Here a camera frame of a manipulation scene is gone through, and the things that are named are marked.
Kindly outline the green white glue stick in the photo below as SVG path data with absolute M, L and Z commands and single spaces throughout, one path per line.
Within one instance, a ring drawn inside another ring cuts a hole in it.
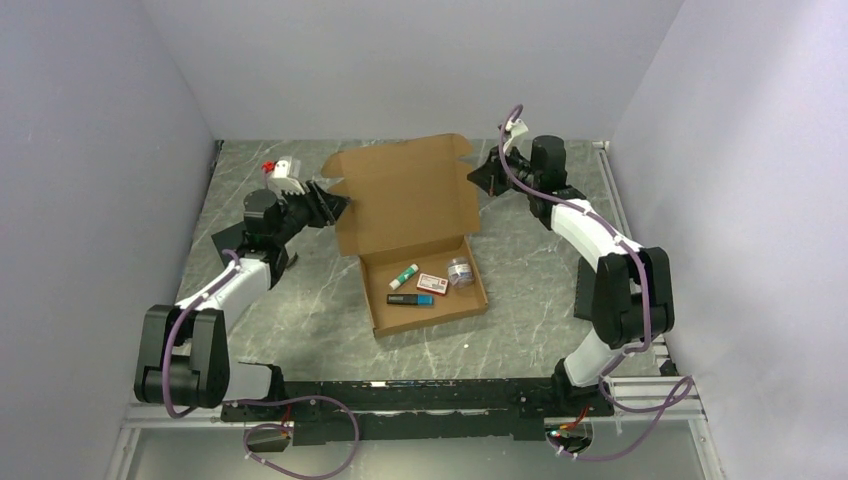
M 398 290 L 418 272 L 419 266 L 417 264 L 411 264 L 389 282 L 390 289 L 392 291 Z

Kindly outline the small red white box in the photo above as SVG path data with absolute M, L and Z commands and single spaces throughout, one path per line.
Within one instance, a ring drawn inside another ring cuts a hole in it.
M 416 282 L 416 289 L 428 294 L 444 296 L 448 292 L 449 280 L 435 275 L 420 273 Z

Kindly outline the black blue marker pen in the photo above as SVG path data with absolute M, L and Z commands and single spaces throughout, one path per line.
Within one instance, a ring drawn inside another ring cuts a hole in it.
M 434 303 L 435 297 L 430 294 L 388 294 L 386 296 L 387 305 L 430 307 Z

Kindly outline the brown cardboard box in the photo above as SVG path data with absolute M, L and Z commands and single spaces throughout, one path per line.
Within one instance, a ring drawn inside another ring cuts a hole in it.
M 469 235 L 481 228 L 478 193 L 465 162 L 474 149 L 446 133 L 359 147 L 331 155 L 321 168 L 330 193 L 351 204 L 335 225 L 339 252 L 359 260 L 373 334 L 385 337 L 483 314 L 482 280 L 451 287 L 431 306 L 387 302 L 390 283 L 409 266 L 444 278 L 451 260 L 473 258 Z

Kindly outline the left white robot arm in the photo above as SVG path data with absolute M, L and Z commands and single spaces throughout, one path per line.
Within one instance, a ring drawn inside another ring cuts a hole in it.
M 259 189 L 243 201 L 241 222 L 219 232 L 225 266 L 211 282 L 173 305 L 157 304 L 144 316 L 134 395 L 181 418 L 198 408 L 248 399 L 264 420 L 279 417 L 287 392 L 271 364 L 234 360 L 228 330 L 281 279 L 290 263 L 287 243 L 304 228 L 334 225 L 350 205 L 314 181 L 294 192 Z

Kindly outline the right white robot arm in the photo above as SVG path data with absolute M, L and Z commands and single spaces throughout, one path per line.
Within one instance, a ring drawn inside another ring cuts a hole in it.
M 533 139 L 524 157 L 506 144 L 493 147 L 467 179 L 491 197 L 510 190 L 527 196 L 530 211 L 580 254 L 574 315 L 592 328 L 560 368 L 551 388 L 557 411 L 574 415 L 595 386 L 631 353 L 643 352 L 675 323 L 670 260 L 660 247 L 627 238 L 568 182 L 563 139 Z

